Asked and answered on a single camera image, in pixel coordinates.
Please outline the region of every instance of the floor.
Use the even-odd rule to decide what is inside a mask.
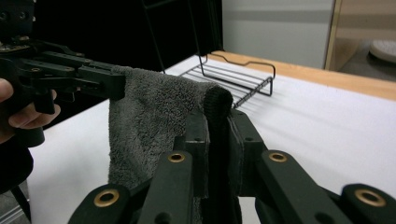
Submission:
[[[364,42],[357,53],[346,63],[339,72],[349,73],[353,75],[363,76],[363,77],[373,77],[388,81],[396,81],[396,64],[388,63],[382,60],[377,59],[373,55],[369,53],[370,42]],[[58,122],[61,122],[64,119],[68,119],[69,117],[89,108],[92,105],[96,105],[103,101],[101,98],[94,98],[84,95],[77,95],[76,101],[74,103],[64,103],[59,102],[63,112],[61,116],[57,118],[55,121],[51,123],[54,125]],[[29,192],[27,188],[26,182],[21,183],[20,185],[22,191],[25,193],[26,197],[29,197]],[[3,195],[0,195],[0,224],[12,223],[12,224],[25,224],[29,223],[25,215],[19,216],[17,219],[12,222],[5,222],[2,219],[2,215],[4,215],[9,210],[17,207],[18,204],[15,202],[12,194],[7,192]]]

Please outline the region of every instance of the wire rack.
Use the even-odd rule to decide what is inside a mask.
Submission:
[[[265,77],[241,73],[224,67],[215,66],[208,63],[207,56],[205,60],[199,57],[199,64],[193,68],[181,73],[180,77],[186,77],[195,81],[216,82],[224,89],[227,89],[233,95],[233,108],[237,108],[250,99],[256,93],[271,96],[274,88],[274,79],[276,77],[276,68],[270,63],[253,62],[233,63],[227,60],[223,55],[211,53],[216,57],[222,58],[225,62],[236,64],[239,66],[247,66],[249,64],[261,64],[272,68],[271,76]]]

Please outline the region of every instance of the black metal frame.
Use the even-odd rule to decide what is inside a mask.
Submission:
[[[207,197],[208,144],[205,117],[191,113],[185,136],[160,157],[154,177],[129,190],[107,184],[91,191],[69,220],[75,223],[191,223],[192,202]],[[228,117],[233,194],[256,198],[261,223],[392,223],[396,200],[363,184],[350,184],[339,196],[315,183],[287,152],[269,150],[248,116],[232,109]]]

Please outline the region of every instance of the white wall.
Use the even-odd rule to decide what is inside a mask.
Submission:
[[[324,68],[333,0],[224,0],[230,52]]]

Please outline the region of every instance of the brass screw hole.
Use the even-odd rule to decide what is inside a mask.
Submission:
[[[383,207],[387,204],[387,202],[383,197],[381,197],[381,195],[368,189],[355,190],[355,196],[363,203],[370,204],[374,207]]]
[[[278,152],[271,153],[269,157],[272,161],[278,161],[278,162],[284,162],[288,159],[285,155]]]
[[[183,154],[178,154],[178,153],[168,156],[168,160],[171,162],[181,162],[184,161],[185,158],[186,157]]]
[[[120,197],[119,192],[116,189],[104,189],[98,193],[93,200],[93,203],[97,207],[108,207],[115,203]]]

